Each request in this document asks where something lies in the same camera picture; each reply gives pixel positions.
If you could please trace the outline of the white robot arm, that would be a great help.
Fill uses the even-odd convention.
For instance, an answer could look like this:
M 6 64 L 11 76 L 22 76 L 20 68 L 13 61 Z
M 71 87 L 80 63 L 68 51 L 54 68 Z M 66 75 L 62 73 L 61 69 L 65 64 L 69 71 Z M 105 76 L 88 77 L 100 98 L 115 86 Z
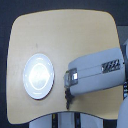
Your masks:
M 122 85 L 128 89 L 128 48 L 111 48 L 78 57 L 64 75 L 66 108 L 77 95 Z

